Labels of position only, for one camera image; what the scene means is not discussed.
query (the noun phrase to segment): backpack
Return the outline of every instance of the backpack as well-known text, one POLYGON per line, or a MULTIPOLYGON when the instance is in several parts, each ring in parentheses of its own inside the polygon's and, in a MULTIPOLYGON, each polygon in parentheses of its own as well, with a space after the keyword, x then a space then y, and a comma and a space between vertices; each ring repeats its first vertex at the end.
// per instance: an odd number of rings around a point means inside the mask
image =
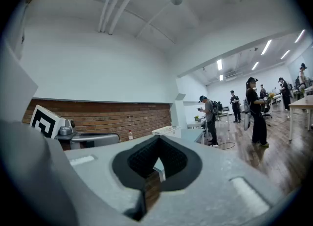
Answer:
POLYGON ((223 105, 221 102, 218 102, 218 113, 221 115, 223 113, 223 105))
POLYGON ((213 116, 216 116, 219 113, 219 104, 216 101, 212 101, 212 100, 210 101, 212 103, 212 114, 213 116))

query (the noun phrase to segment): cable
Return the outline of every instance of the cable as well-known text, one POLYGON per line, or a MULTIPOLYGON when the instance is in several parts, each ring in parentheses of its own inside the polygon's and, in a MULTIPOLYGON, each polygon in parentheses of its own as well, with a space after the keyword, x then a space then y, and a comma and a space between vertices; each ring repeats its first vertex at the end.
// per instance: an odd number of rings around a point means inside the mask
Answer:
POLYGON ((228 147, 228 148, 226 148, 226 149, 222 149, 222 150, 228 150, 228 149, 231 149, 231 148, 235 147, 235 143, 234 143, 234 142, 223 142, 223 143, 219 144, 219 146, 221 146, 221 145, 223 145, 223 144, 226 144, 226 143, 232 143, 233 146, 228 147))

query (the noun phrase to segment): white wall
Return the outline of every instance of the white wall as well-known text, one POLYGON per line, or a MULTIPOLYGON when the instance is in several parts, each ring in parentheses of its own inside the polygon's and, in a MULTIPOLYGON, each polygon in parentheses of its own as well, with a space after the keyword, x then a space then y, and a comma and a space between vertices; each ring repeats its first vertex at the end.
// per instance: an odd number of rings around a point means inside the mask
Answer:
POLYGON ((213 21, 180 35, 168 53, 175 75, 186 75, 219 57, 302 30, 305 25, 289 0, 245 0, 210 15, 216 15, 213 21))
POLYGON ((197 115, 204 116, 197 108, 204 108, 204 104, 198 104, 198 101, 200 96, 207 96, 206 86, 191 74, 177 79, 177 86, 180 93, 186 94, 183 102, 187 123, 194 121, 197 115))
POLYGON ((233 81, 221 81, 208 86, 208 98, 214 101, 221 101, 223 107, 229 106, 230 113, 232 113, 232 105, 229 103, 231 94, 230 91, 235 91, 243 104, 243 100, 246 98, 246 82, 249 77, 257 78, 257 93, 260 96, 261 84, 263 84, 265 90, 270 93, 274 88, 277 88, 277 92, 280 89, 280 84, 278 83, 279 77, 283 77, 287 82, 291 83, 291 77, 288 68, 285 65, 278 66, 275 68, 256 71, 249 75, 238 77, 233 81))
POLYGON ((32 18, 21 65, 38 98, 170 103, 177 94, 163 53, 118 32, 97 33, 81 19, 32 18))

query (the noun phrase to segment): brick wall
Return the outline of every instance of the brick wall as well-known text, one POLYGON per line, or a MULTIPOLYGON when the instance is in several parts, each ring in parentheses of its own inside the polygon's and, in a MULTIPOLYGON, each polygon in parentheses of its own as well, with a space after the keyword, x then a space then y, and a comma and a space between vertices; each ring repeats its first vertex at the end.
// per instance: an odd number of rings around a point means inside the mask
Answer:
POLYGON ((29 124, 36 105, 72 119, 79 132, 117 133, 120 141, 151 135, 152 130, 171 123, 169 104, 69 102, 33 99, 24 115, 23 123, 29 124))

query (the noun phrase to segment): ceiling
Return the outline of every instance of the ceiling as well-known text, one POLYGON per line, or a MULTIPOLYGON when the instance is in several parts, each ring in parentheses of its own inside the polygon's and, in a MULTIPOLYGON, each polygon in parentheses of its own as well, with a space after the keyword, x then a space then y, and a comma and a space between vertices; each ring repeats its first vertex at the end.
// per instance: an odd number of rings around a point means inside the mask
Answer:
POLYGON ((102 32, 109 34, 119 29, 167 52, 186 30, 217 18, 218 10, 244 1, 249 0, 183 0, 177 6, 171 0, 34 0, 28 14, 91 20, 98 31, 101 26, 102 32))
POLYGON ((300 40, 295 43, 301 32, 289 34, 277 39, 273 39, 264 55, 261 55, 266 43, 243 50, 222 59, 223 69, 218 70, 217 63, 212 63, 204 68, 193 72, 201 82, 210 85, 220 81, 220 75, 224 76, 225 81, 231 81, 238 76, 246 75, 252 72, 252 68, 256 62, 259 62, 254 71, 266 70, 270 67, 284 64, 292 52, 294 52, 308 36, 308 32, 304 32, 300 40), (288 51, 290 52, 281 60, 282 56, 288 51))

